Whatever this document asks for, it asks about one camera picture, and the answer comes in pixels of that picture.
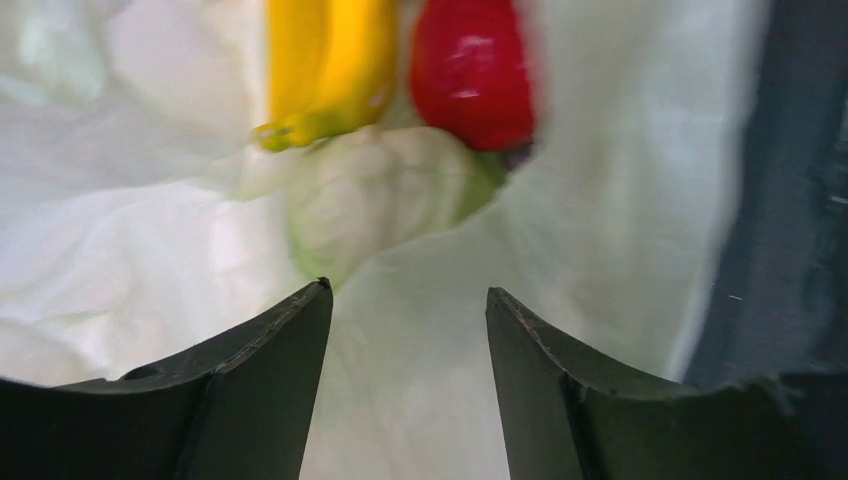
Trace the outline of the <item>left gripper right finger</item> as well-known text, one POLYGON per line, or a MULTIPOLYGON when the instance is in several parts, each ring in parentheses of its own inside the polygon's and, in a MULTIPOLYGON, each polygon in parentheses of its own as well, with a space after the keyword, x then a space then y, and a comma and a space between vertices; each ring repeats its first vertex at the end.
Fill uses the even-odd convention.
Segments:
POLYGON ((493 375, 514 479, 843 479, 847 372, 701 391, 630 367, 487 295, 493 375))

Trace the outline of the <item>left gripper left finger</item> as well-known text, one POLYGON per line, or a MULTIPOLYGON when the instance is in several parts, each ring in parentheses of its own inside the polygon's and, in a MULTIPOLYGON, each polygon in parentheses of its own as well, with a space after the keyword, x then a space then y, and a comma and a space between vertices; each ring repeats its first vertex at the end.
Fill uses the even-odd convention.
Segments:
POLYGON ((108 381, 1 383, 5 479, 296 479, 333 308, 320 278, 108 381))

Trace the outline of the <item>green plastic grocery bag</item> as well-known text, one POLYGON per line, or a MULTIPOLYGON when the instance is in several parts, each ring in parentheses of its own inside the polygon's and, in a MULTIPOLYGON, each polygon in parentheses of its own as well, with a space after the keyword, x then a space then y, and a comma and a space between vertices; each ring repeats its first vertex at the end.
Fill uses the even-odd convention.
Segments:
MULTIPOLYGON (((678 380, 738 198, 763 1, 523 1, 540 141, 455 230, 338 289, 302 475, 505 479, 484 319, 500 286, 678 380)), ((254 1, 1 5, 1 371, 116 378, 306 282, 293 153, 245 147, 254 1)))

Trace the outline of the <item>green cabbage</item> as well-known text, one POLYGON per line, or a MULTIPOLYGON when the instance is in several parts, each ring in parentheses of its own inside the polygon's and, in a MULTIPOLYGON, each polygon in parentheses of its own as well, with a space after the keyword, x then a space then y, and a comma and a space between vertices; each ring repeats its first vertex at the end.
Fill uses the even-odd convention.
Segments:
POLYGON ((286 185, 292 261, 340 286, 379 253, 457 227, 506 176, 498 155, 434 127, 367 126, 322 140, 293 163, 286 185))

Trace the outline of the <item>red tomato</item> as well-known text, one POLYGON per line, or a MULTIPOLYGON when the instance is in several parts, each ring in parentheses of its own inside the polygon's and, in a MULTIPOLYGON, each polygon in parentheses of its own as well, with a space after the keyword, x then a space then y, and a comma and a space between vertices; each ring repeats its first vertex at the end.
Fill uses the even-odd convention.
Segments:
POLYGON ((408 89, 425 124, 474 150, 528 143, 536 115, 512 2, 426 2, 413 31, 408 89))

